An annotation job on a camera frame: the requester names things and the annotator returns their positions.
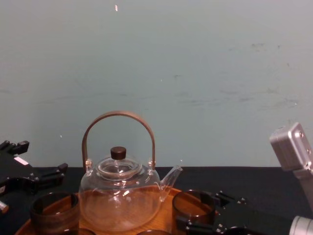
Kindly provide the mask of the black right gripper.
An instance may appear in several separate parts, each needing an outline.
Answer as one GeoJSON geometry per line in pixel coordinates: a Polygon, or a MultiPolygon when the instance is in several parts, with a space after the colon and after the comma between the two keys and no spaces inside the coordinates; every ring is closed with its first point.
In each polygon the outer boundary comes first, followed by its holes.
{"type": "Polygon", "coordinates": [[[244,198],[222,191],[200,191],[200,220],[214,220],[214,228],[210,224],[176,216],[176,234],[288,235],[292,224],[292,219],[255,210],[244,198]]]}

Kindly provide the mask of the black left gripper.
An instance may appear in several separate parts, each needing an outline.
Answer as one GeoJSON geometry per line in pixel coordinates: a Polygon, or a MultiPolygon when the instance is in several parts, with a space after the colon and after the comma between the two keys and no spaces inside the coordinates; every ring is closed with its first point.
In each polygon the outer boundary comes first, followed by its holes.
{"type": "Polygon", "coordinates": [[[0,144],[0,195],[16,190],[36,194],[40,190],[54,188],[62,184],[68,164],[36,171],[26,160],[16,155],[26,153],[30,143],[4,141],[0,144]]]}

